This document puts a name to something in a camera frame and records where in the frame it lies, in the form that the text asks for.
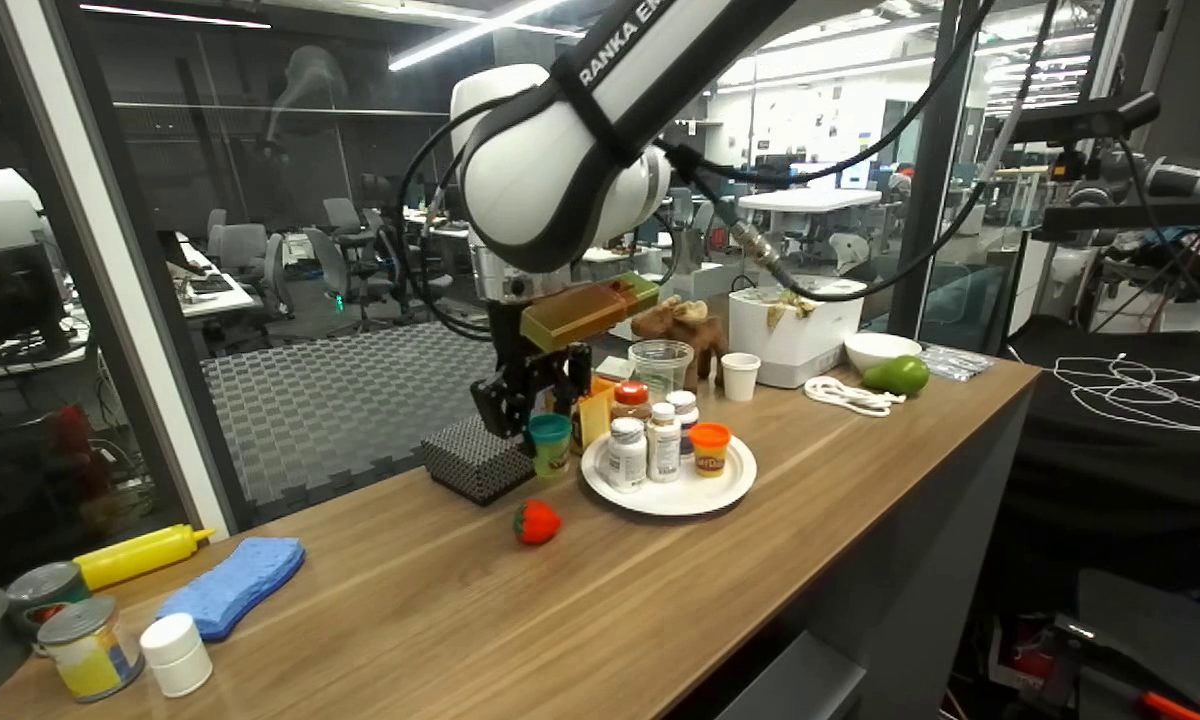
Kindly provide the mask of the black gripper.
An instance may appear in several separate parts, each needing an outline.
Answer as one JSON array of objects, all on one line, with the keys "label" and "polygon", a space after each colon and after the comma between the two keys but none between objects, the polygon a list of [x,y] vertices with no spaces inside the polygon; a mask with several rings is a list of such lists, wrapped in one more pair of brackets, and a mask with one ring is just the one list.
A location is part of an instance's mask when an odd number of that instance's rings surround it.
[{"label": "black gripper", "polygon": [[523,433],[527,397],[554,393],[557,412],[569,416],[594,384],[594,357],[580,345],[543,351],[521,334],[521,318],[521,304],[488,307],[495,375],[473,384],[484,430],[503,439]]}]

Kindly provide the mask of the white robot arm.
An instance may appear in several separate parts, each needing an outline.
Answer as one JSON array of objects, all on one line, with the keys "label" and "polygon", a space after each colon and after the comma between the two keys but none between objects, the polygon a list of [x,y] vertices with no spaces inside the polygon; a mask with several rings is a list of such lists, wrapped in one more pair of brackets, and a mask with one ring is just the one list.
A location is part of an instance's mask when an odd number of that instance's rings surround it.
[{"label": "white robot arm", "polygon": [[456,190],[473,225],[495,375],[473,384],[493,437],[521,437],[543,388],[584,393],[571,345],[537,348],[527,304],[569,288],[571,264],[645,225],[673,186],[655,136],[797,0],[614,0],[549,70],[503,66],[454,89]]}]

